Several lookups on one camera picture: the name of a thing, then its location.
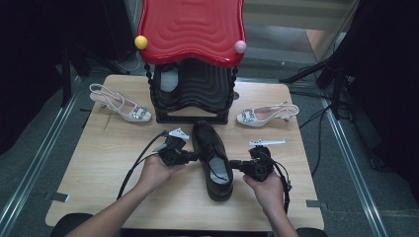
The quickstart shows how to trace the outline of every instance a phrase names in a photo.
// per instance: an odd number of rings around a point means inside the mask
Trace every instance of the wooden table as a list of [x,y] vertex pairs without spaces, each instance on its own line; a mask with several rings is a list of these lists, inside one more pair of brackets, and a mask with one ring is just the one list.
[[[111,75],[105,86],[143,106],[154,109],[149,98],[147,79],[140,76]],[[246,108],[254,108],[291,101],[289,89],[281,84],[237,82],[239,99],[233,102],[228,124],[214,125],[224,142],[229,159],[250,160],[249,141],[284,139],[285,144],[269,145],[275,160],[290,174],[289,218],[295,228],[323,229],[320,209],[307,207],[307,200],[317,200],[310,176],[304,147],[296,118],[290,121],[275,119],[264,127],[253,128],[236,121]],[[199,109],[186,108],[180,114],[199,114]],[[163,130],[181,127],[192,134],[192,124],[131,123],[118,114],[96,104],[84,128],[73,157],[68,165],[58,192],[69,194],[67,202],[54,201],[46,216],[46,224],[53,226],[67,213],[95,214],[116,200],[121,184],[138,155],[149,141]],[[164,142],[158,139],[149,151]],[[192,151],[192,141],[184,147]],[[128,191],[138,180],[139,165],[132,174]],[[200,162],[190,162],[163,188],[154,192],[127,220],[124,227],[141,229],[271,231],[271,226],[253,191],[242,180],[243,173],[233,170],[233,194],[224,202],[209,198]]]

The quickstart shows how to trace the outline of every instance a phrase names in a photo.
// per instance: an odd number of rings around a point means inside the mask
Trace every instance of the gray floor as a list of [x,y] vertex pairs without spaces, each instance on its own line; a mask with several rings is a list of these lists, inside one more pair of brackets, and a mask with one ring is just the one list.
[[[277,27],[247,26],[248,49],[245,58],[239,67],[239,81],[252,81],[261,83],[278,83],[279,78],[295,75],[304,66],[314,64],[315,58],[308,44],[303,30],[285,29]],[[121,66],[131,70],[132,74],[144,75],[142,63],[138,66],[135,56],[120,63]],[[73,107],[68,114],[59,110],[61,92],[57,92],[43,107],[42,111],[29,124],[15,146],[0,156],[0,206],[14,207],[12,195],[16,190],[26,189],[27,196],[20,197],[23,202],[16,207],[16,219],[9,220],[8,225],[3,214],[0,227],[9,226],[4,236],[47,236],[51,231],[44,223],[44,218],[50,206],[50,200],[45,198],[50,192],[56,191],[63,172],[71,159],[72,152],[77,144],[83,124],[88,117],[93,102],[88,98],[88,85],[93,82],[101,83],[111,74],[107,69],[96,65],[92,67],[92,76],[74,82],[79,88]],[[326,100],[317,97],[299,95],[298,92],[311,94],[330,93],[329,90],[319,91],[315,86],[315,76],[312,74],[303,80],[289,85],[293,103],[300,107],[297,116],[299,124],[307,121],[311,115],[324,109]],[[42,146],[42,141],[48,136],[48,130],[54,123],[57,115],[68,116],[59,130],[55,142]],[[333,127],[342,127],[347,146],[337,139],[337,132]],[[319,133],[319,118],[315,119],[301,129],[305,151],[310,168],[313,169],[317,159]],[[419,233],[418,204],[409,191],[408,185],[391,172],[377,172],[370,164],[370,157],[362,139],[354,125],[344,119],[336,121],[326,115],[321,122],[321,160],[313,180],[318,199],[322,204],[322,214],[325,231],[331,237],[341,236],[417,236]],[[31,163],[37,163],[42,154],[37,154],[39,147],[42,150],[43,162],[39,162],[34,179],[37,181],[31,187],[23,187],[22,180]],[[348,163],[348,151],[354,161]],[[348,164],[356,164],[360,175],[355,175]],[[366,190],[360,190],[359,180],[365,183]],[[378,210],[378,220],[382,220],[379,227],[375,220],[366,214],[364,194],[368,198],[368,205]]]

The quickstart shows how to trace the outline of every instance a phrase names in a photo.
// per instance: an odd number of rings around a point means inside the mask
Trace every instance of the black cable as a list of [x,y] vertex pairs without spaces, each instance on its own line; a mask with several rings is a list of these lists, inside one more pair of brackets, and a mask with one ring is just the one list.
[[306,97],[320,98],[320,99],[327,99],[327,100],[331,100],[332,99],[330,97],[326,97],[326,96],[322,96],[322,95],[318,95],[318,94],[314,94],[314,93],[303,92],[303,91],[290,91],[290,94],[292,94],[292,95],[298,95],[298,96],[306,96]]
[[[262,151],[259,151],[260,155],[264,155],[265,159],[271,160],[273,162],[273,165],[275,166],[275,168],[278,171],[278,174],[280,175],[280,179],[281,179],[281,183],[283,184],[283,188],[284,188],[284,210],[286,211],[286,213],[288,213],[288,209],[290,206],[290,190],[291,190],[291,182],[290,182],[290,176],[288,174],[287,169],[280,164],[279,162],[275,161],[271,156],[269,156],[268,154],[265,154]],[[280,165],[281,167],[283,167],[283,169],[285,170],[286,174],[287,174],[287,178],[286,176],[284,176],[283,172],[281,172],[280,167],[278,166]]]
[[[327,99],[327,100],[331,100],[331,98],[330,97],[326,97],[326,96],[319,96],[319,95],[315,95],[315,94],[311,94],[311,93],[304,93],[304,92],[291,92],[291,94],[295,94],[295,95],[299,95],[299,96],[308,96],[308,97],[314,97],[314,98],[322,98],[322,99]],[[347,108],[342,108],[341,106],[342,105],[344,105],[344,106],[346,106],[346,104],[347,103],[345,103],[345,102],[339,102],[339,109],[340,110],[345,110],[345,111],[349,111]],[[305,126],[305,125],[307,125],[309,122],[311,122],[312,120],[314,120],[314,119],[317,119],[320,115],[318,115],[319,113],[321,113],[323,111],[323,109],[322,110],[320,110],[320,111],[318,111],[318,112],[316,112],[313,116],[311,116],[305,123],[303,123],[299,128],[302,128],[303,126]],[[351,116],[346,116],[346,117],[344,117],[344,116],[342,116],[339,112],[338,112],[338,117],[339,117],[339,119],[348,119],[348,120],[351,120],[352,119],[352,117]]]
[[218,174],[216,174],[215,173],[215,171],[212,169],[212,167],[210,166],[210,164],[209,164],[209,170],[217,177],[217,178],[219,178],[219,179],[221,179],[221,180],[225,180],[225,181],[227,181],[227,179],[225,179],[224,177],[220,177]]
[[314,113],[313,115],[311,115],[311,117],[305,121],[302,125],[299,126],[299,129],[302,129],[305,125],[307,125],[309,122],[317,119],[319,116],[321,116],[321,113],[324,111],[325,109],[321,109],[320,111]]
[[316,160],[316,163],[314,165],[313,170],[311,171],[311,177],[314,176],[314,174],[317,171],[317,168],[318,168],[318,166],[320,164],[320,158],[321,158],[321,122],[323,121],[323,117],[326,114],[326,111],[329,110],[329,109],[331,109],[331,108],[332,108],[331,106],[328,106],[327,108],[325,108],[323,110],[323,112],[321,113],[321,116],[320,116],[320,120],[318,122],[318,132],[317,132],[317,142],[318,142],[317,160]]
[[305,70],[305,69],[307,69],[307,68],[310,68],[310,67],[312,67],[313,65],[309,65],[309,66],[304,66],[304,67],[301,67],[301,68],[299,68],[298,69],[298,71],[297,71],[297,73],[298,72],[300,72],[300,71],[302,71],[302,70]]
[[156,135],[149,143],[148,143],[148,145],[147,146],[145,146],[145,148],[144,148],[144,150],[142,150],[142,152],[141,152],[141,154],[138,156],[138,158],[136,159],[136,161],[133,163],[133,165],[132,165],[132,167],[129,169],[129,171],[127,172],[127,174],[126,174],[126,178],[124,179],[124,181],[123,181],[123,184],[121,185],[121,188],[120,188],[120,192],[118,193],[118,197],[117,197],[117,199],[119,199],[122,195],[123,195],[123,192],[124,192],[124,189],[126,188],[126,184],[128,183],[128,180],[129,180],[129,178],[130,178],[130,176],[132,175],[132,172],[133,172],[133,170],[141,163],[141,162],[143,162],[145,159],[147,159],[148,157],[150,157],[150,156],[152,156],[152,155],[155,155],[155,153],[153,153],[153,154],[150,154],[150,155],[148,155],[148,156],[146,156],[146,157],[144,157],[143,159],[141,159],[142,158],[142,156],[144,155],[144,153],[148,150],[148,148],[154,143],[154,141],[156,141],[158,138],[160,138],[161,136],[164,136],[164,135],[166,135],[167,134],[167,131],[163,131],[163,132],[161,132],[160,134],[158,134],[158,135]]

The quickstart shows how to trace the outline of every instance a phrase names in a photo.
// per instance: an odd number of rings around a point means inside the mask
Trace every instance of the hand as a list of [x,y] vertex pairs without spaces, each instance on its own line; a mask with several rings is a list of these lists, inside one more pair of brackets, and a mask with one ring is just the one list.
[[248,175],[244,175],[243,180],[253,189],[264,211],[284,208],[284,187],[277,174],[272,173],[264,182],[255,181]]
[[151,194],[170,180],[172,175],[186,165],[166,166],[160,156],[152,155],[145,160],[142,172],[135,188],[144,189]]

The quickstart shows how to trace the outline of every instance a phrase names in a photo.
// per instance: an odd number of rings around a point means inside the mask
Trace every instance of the black controller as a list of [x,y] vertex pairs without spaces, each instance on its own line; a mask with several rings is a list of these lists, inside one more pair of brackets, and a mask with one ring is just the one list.
[[274,160],[265,146],[256,146],[249,150],[250,161],[230,160],[232,169],[239,170],[253,179],[263,182],[274,172]]
[[166,166],[188,164],[197,161],[198,154],[182,150],[186,142],[184,139],[168,134],[162,145],[154,149],[157,151]]

